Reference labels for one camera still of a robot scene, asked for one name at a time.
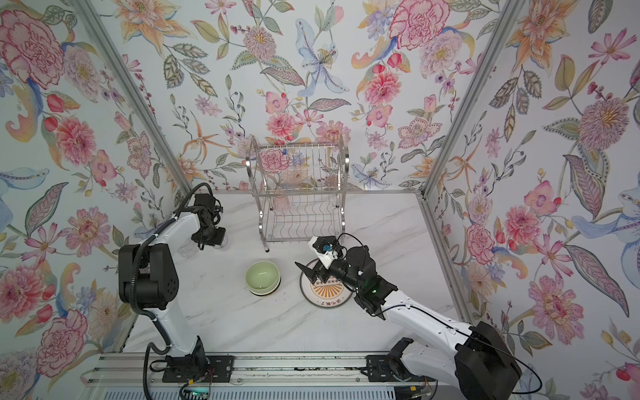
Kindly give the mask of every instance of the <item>stainless steel wire rack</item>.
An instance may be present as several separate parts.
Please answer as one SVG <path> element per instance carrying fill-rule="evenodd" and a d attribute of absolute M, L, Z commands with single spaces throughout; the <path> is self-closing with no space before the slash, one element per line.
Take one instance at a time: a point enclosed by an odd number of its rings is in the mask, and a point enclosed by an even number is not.
<path fill-rule="evenodd" d="M 338 143 L 261 146 L 251 137 L 246 169 L 264 245 L 344 232 L 349 152 Z"/>

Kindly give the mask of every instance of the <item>round plate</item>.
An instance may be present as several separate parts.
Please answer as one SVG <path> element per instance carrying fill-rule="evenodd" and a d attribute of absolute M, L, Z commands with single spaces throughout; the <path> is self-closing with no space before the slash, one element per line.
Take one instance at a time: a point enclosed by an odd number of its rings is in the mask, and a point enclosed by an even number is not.
<path fill-rule="evenodd" d="M 352 292 L 333 276 L 325 284 L 320 280 L 311 284 L 305 273 L 300 274 L 300 290 L 305 299 L 320 308 L 339 307 L 345 304 L 352 295 Z"/>

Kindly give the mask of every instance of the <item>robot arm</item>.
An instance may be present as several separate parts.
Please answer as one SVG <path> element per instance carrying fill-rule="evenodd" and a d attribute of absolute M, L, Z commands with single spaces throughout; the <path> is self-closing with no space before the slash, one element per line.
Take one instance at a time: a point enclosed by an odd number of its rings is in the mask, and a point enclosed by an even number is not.
<path fill-rule="evenodd" d="M 195 195 L 194 204 L 186 206 L 200 186 L 187 195 L 172 218 L 151 237 L 139 244 L 123 246 L 118 252 L 120 299 L 130 303 L 135 313 L 148 316 L 166 342 L 164 351 L 158 350 L 153 343 L 149 344 L 145 359 L 148 360 L 150 349 L 161 355 L 167 354 L 166 371 L 180 378 L 175 381 L 198 379 L 209 370 L 200 337 L 186 323 L 180 305 L 172 301 L 179 288 L 172 255 L 188 252 L 185 249 L 191 242 L 203 250 L 205 244 L 222 245 L 225 238 L 225 229 L 217 227 L 223 208 L 212 196 L 211 189 L 209 194 Z M 146 379 L 144 386 L 145 396 L 149 398 Z"/>
<path fill-rule="evenodd" d="M 506 400 L 511 395 L 522 372 L 493 327 L 453 321 L 412 300 L 377 274 L 367 246 L 343 254 L 335 236 L 313 237 L 309 246 L 319 261 L 313 269 L 296 265 L 312 283 L 334 276 L 355 291 L 356 303 L 370 316 L 397 323 L 426 342 L 428 347 L 401 340 L 394 348 L 400 353 L 394 373 L 441 380 L 459 387 L 468 399 Z"/>

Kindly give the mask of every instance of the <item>white marble table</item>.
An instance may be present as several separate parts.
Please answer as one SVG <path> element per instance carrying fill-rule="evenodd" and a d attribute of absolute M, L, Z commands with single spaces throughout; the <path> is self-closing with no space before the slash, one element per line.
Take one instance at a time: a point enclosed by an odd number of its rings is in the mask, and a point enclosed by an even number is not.
<path fill-rule="evenodd" d="M 415 337 L 363 314 L 353 299 L 334 309 L 313 306 L 300 291 L 294 264 L 312 260 L 307 244 L 271 243 L 265 253 L 253 197 L 218 198 L 228 246 L 176 260 L 176 301 L 207 351 L 386 351 L 403 336 Z M 458 318 L 414 194 L 348 195 L 345 215 L 347 232 L 369 246 L 381 276 L 420 303 Z M 346 245 L 357 242 L 348 239 Z M 245 286 L 244 274 L 258 260 L 280 268 L 282 283 L 272 295 L 258 297 Z M 150 340 L 162 343 L 149 319 L 139 317 L 124 351 L 142 352 Z"/>

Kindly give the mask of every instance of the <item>wall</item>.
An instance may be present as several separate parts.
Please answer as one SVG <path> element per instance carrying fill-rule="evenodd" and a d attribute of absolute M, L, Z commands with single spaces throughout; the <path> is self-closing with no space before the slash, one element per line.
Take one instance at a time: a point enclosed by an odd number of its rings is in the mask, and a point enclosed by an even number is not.
<path fill-rule="evenodd" d="M 247 189 L 251 134 L 342 136 L 352 188 L 417 188 L 500 10 L 499 0 L 93 3 L 120 52 L 141 61 L 140 90 L 187 176 L 219 190 Z"/>
<path fill-rule="evenodd" d="M 71 8 L 28 6 L 0 2 L 0 398 L 75 399 L 131 323 L 118 248 L 176 194 Z"/>
<path fill-rule="evenodd" d="M 640 8 L 527 5 L 429 204 L 522 398 L 639 399 Z"/>

